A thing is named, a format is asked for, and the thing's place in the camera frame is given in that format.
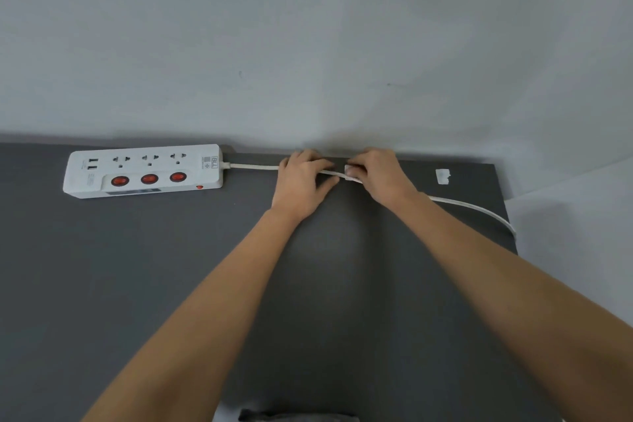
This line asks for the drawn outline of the person's right forearm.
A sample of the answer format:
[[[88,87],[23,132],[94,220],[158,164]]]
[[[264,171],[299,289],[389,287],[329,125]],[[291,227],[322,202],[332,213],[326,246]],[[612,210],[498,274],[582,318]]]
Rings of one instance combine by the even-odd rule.
[[[377,196],[566,422],[633,422],[633,327],[417,191]]]

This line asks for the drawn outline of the person's right hand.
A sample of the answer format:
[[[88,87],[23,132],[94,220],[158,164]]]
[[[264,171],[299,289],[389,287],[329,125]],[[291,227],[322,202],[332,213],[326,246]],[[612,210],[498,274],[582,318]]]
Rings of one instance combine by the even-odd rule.
[[[394,151],[384,148],[367,148],[348,160],[347,164],[364,168],[371,181],[372,198],[384,207],[397,211],[406,203],[416,200],[419,192],[403,172]]]

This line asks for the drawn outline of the person's left hand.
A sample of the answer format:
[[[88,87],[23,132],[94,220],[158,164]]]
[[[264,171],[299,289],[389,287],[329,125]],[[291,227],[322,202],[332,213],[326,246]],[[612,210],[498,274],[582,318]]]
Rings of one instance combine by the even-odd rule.
[[[315,190],[320,185],[317,181],[319,174],[333,167],[333,162],[312,149],[293,152],[279,165],[272,200],[273,213],[283,216],[294,227],[298,226],[320,205],[315,203]]]

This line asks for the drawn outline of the white power strip red switches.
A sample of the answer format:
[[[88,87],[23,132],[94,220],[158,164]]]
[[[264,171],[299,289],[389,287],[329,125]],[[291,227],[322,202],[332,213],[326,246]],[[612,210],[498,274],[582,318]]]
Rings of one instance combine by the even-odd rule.
[[[217,144],[90,149],[68,158],[63,191],[79,199],[221,188]]]

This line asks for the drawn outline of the person's left forearm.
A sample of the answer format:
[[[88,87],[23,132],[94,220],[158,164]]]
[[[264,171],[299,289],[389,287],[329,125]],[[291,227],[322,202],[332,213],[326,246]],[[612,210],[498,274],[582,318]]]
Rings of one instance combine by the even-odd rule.
[[[307,213],[265,212],[99,396],[81,422],[209,422],[289,239]]]

